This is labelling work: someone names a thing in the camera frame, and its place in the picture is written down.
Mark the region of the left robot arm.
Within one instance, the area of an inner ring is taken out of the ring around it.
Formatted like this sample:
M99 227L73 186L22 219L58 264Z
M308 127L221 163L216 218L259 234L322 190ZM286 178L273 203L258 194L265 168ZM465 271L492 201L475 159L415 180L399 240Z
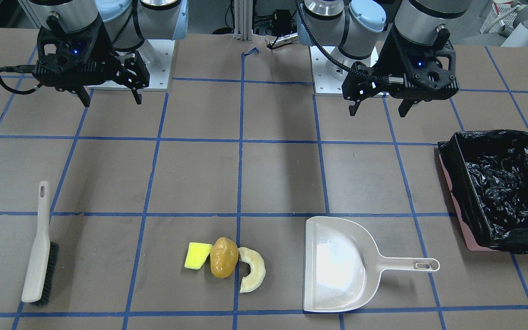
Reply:
M469 0L297 0L299 41L315 46L341 81L356 115L379 93L401 100L400 117L420 102L460 90L451 31Z

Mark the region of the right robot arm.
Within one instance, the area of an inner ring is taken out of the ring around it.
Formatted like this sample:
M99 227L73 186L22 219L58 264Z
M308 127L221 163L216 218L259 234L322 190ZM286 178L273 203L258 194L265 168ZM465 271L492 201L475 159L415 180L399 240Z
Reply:
M188 31L186 0L23 0L38 24L31 74L41 86L90 105L87 88L167 91L176 40Z

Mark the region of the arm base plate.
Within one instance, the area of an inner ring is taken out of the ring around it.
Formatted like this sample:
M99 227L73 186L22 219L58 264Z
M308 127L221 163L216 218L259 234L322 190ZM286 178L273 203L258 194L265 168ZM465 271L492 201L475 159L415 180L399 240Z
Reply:
M176 41L147 39L137 51L149 72L149 85L140 92L168 91Z
M373 66L379 59L378 50L380 50L381 46L381 42L377 43L373 47L370 57L363 59L361 62L368 67ZM343 97L342 84L347 73L329 61L316 46L310 46L309 50L315 94L317 96ZM344 63L344 65L354 63L353 59L344 57L339 51L331 56Z

